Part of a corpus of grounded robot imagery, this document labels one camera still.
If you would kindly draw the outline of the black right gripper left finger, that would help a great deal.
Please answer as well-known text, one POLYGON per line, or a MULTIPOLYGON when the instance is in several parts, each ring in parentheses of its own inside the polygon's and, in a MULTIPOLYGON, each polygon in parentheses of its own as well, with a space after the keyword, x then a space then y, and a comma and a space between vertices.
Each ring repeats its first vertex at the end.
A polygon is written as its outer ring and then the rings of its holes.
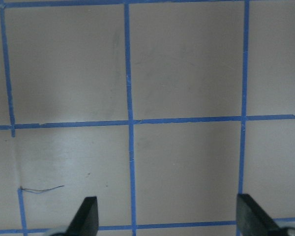
POLYGON ((97 197, 86 197, 66 229, 67 236, 96 236, 99 229, 97 197))

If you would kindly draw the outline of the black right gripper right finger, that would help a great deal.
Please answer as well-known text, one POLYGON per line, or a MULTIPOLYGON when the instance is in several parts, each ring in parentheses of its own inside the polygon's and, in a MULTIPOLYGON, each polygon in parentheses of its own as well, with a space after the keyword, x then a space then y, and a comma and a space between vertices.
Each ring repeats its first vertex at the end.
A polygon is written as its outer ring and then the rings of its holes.
POLYGON ((285 230, 249 194, 237 194, 236 225, 243 236, 285 235, 285 230))

